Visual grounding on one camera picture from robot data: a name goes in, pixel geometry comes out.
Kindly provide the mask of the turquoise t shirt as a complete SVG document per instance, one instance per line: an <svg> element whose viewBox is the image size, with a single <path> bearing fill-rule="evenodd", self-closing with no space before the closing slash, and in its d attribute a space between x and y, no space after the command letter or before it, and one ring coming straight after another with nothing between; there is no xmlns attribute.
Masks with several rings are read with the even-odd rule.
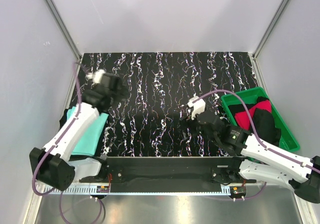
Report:
<svg viewBox="0 0 320 224"><path fill-rule="evenodd" d="M88 127L83 136L72 151L72 156L96 156L98 157L102 150L104 131L108 125L107 113L102 113Z"/></svg>

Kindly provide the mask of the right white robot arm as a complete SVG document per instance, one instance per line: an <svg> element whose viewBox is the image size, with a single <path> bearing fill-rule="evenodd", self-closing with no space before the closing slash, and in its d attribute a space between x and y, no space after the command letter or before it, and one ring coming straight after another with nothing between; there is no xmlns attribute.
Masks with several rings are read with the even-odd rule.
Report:
<svg viewBox="0 0 320 224"><path fill-rule="evenodd" d="M252 132L221 120L205 111L180 120L184 135L201 135L214 141L233 159L227 169L228 179L262 181L282 186L301 199L320 202L320 157L300 156L256 137Z"/></svg>

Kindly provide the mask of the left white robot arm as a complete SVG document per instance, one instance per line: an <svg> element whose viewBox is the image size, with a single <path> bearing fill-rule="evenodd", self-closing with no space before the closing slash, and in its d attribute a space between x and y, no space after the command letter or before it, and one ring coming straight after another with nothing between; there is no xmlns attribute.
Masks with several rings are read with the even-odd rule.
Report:
<svg viewBox="0 0 320 224"><path fill-rule="evenodd" d="M29 153L32 170L32 189L40 196L36 181L52 190L65 191L73 182L92 177L103 182L108 170L95 157L71 161L70 157L77 143L101 113L128 97L128 90L122 83L98 83L92 89L78 93L78 103L72 116L58 133L43 148L33 148Z"/></svg>

